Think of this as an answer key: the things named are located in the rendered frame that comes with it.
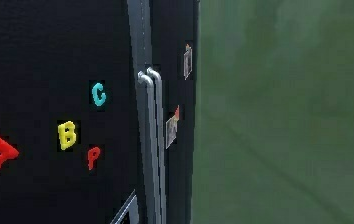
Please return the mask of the photo with red magnet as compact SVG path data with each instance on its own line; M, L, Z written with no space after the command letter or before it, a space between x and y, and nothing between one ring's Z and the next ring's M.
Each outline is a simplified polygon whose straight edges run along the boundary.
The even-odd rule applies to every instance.
M178 121L179 108L176 108L174 115L166 122L166 148L169 148L177 137Z

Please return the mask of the small photo magnet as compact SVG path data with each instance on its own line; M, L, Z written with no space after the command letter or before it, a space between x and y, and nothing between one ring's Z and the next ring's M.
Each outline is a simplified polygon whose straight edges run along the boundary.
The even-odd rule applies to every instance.
M189 44L185 47L184 53L184 78L188 79L190 73L192 72L192 48Z

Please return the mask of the teal letter magnet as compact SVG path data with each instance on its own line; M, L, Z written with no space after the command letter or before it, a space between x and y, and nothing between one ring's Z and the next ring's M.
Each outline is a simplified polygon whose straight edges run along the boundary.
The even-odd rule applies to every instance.
M104 86L102 83L96 83L91 90L94 104L97 107L102 106L106 101L106 93L104 92Z

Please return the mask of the small red letter magnet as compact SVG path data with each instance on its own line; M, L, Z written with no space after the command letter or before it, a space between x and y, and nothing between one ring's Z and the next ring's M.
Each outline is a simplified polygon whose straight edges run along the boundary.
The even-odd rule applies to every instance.
M88 170L91 171L95 168L96 162L100 156L101 149L99 147L93 147L88 150L87 153L87 162L88 162Z

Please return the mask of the yellow letter magnet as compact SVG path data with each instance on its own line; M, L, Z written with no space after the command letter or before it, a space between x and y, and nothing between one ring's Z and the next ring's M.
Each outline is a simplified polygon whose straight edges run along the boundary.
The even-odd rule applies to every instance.
M72 121L67 121L60 124L57 128L60 148L66 150L73 146L77 141L77 134L75 132L76 125Z

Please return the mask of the black fridge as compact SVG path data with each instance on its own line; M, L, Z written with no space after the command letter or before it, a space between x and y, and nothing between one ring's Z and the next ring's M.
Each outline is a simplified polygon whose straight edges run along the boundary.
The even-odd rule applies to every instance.
M19 151L0 169L0 224L148 224L138 72L149 67L162 78L167 224L192 224L199 3L0 0L0 137ZM77 141L62 150L67 121ZM89 171L93 147L101 153Z

